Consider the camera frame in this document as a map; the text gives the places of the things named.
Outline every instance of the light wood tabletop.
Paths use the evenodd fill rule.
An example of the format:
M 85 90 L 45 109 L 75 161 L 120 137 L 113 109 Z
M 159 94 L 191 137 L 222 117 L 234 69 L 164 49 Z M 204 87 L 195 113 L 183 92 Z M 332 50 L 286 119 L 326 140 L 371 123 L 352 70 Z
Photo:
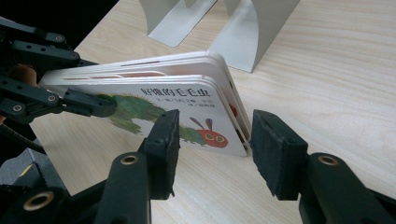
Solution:
M 172 48 L 147 37 L 138 0 L 120 0 L 76 51 L 114 63 L 206 50 L 227 20 L 219 0 Z M 255 70 L 230 71 L 250 120 L 254 109 L 278 115 L 309 154 L 343 159 L 367 188 L 396 198 L 396 1 L 301 0 Z M 31 127 L 71 194 L 106 179 L 112 160 L 140 145 L 66 112 Z M 183 147 L 174 191 L 152 201 L 153 223 L 302 222 L 298 202 L 273 197 L 251 155 Z

